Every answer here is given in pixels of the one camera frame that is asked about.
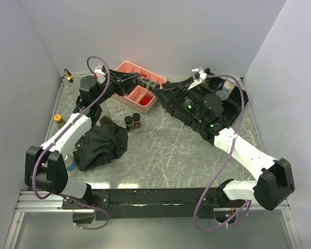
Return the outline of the dark spice jar black lid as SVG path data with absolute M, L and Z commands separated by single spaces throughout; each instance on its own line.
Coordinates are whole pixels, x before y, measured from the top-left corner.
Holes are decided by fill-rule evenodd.
M 133 123 L 132 116 L 125 116 L 124 122 L 125 122 L 126 130 L 128 132 L 133 132 L 134 131 L 134 123 Z

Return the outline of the clear lid seasoning jar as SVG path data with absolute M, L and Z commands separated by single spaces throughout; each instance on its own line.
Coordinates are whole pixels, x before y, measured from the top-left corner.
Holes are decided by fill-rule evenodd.
M 222 101 L 225 101 L 229 97 L 228 93 L 223 90 L 217 91 L 216 96 L 218 96 Z

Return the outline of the blue label white granule bottle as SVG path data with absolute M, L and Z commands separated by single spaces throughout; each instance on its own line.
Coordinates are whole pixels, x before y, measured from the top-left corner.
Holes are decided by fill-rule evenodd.
M 222 86 L 222 91 L 230 95 L 235 88 L 236 82 L 233 78 L 228 77 Z

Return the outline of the brown spice bottle black cap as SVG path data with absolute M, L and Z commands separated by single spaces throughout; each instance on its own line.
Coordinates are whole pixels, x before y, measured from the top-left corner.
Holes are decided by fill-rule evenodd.
M 202 84 L 206 85 L 206 86 L 209 86 L 209 81 L 210 79 L 207 77 L 210 73 L 210 68 L 207 67 L 205 69 L 203 69 L 204 73 L 205 73 L 205 76 L 204 76 L 204 79 L 203 79 L 203 82 Z

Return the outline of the blue label jar under arm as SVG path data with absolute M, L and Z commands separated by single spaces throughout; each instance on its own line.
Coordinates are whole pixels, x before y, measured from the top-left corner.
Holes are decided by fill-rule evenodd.
M 78 172 L 77 161 L 70 154 L 65 157 L 64 163 L 68 174 Z

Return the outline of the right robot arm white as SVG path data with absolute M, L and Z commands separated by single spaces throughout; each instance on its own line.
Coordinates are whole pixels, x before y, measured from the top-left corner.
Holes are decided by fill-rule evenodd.
M 230 180 L 217 193 L 217 202 L 229 206 L 234 200 L 257 201 L 274 210 L 295 191 L 291 164 L 285 158 L 265 154 L 238 135 L 248 103 L 241 82 L 230 75 L 206 74 L 181 82 L 166 82 L 150 91 L 171 116 L 191 127 L 204 140 L 225 151 L 253 176 L 251 181 Z

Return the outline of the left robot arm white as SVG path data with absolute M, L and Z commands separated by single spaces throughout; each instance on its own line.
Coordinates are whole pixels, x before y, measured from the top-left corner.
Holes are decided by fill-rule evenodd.
M 102 69 L 95 75 L 87 75 L 80 80 L 76 107 L 67 123 L 41 146 L 31 146 L 26 151 L 25 183 L 33 189 L 41 200 L 38 191 L 48 194 L 64 195 L 79 207 L 90 207 L 94 198 L 91 186 L 68 177 L 65 158 L 78 140 L 99 120 L 100 104 L 114 94 L 129 94 L 136 86 L 139 73 L 122 73 Z

